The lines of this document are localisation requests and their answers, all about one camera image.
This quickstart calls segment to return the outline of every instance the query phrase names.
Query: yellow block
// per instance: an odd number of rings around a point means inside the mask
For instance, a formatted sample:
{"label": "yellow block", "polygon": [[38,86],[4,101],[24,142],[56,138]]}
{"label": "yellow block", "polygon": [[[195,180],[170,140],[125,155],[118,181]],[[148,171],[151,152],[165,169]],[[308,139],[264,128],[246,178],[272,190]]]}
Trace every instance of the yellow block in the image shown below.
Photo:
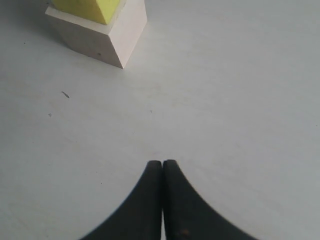
{"label": "yellow block", "polygon": [[52,0],[65,13],[100,24],[110,23],[120,0]]}

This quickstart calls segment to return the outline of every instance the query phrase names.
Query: dark speck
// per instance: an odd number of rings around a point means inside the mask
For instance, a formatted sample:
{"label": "dark speck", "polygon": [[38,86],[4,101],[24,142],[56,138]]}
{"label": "dark speck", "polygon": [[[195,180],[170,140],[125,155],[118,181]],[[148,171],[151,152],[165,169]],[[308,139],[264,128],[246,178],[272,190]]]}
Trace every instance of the dark speck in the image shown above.
{"label": "dark speck", "polygon": [[61,92],[63,95],[65,95],[66,98],[70,98],[70,96],[68,94],[66,94],[64,91]]}

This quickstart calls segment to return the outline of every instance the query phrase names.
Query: white table surface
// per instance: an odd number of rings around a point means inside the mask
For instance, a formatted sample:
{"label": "white table surface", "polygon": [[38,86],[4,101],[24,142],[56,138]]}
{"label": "white table surface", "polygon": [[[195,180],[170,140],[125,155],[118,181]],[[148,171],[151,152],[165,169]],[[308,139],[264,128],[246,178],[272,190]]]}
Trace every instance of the white table surface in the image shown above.
{"label": "white table surface", "polygon": [[320,1],[146,7],[122,70],[0,0],[0,239],[79,239],[165,159],[253,236],[320,239]]}

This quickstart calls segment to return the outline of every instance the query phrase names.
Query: wooden block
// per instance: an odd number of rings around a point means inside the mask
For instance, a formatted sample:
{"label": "wooden block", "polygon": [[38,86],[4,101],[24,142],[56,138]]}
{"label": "wooden block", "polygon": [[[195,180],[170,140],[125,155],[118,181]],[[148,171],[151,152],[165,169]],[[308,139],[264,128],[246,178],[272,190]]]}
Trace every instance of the wooden block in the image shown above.
{"label": "wooden block", "polygon": [[72,50],[119,68],[126,66],[147,23],[145,0],[121,0],[108,25],[53,6],[45,13]]}
{"label": "wooden block", "polygon": [[52,0],[65,13],[101,24],[109,24],[120,0]]}

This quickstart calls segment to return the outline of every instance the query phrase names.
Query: white block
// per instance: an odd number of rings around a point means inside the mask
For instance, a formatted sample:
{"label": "white block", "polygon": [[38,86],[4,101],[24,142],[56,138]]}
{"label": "white block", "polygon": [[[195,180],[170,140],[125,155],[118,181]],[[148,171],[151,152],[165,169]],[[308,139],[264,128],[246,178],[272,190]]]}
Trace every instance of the white block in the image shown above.
{"label": "white block", "polygon": [[45,14],[72,50],[119,68],[126,66],[147,23],[145,0],[122,0],[108,25],[53,6]]}

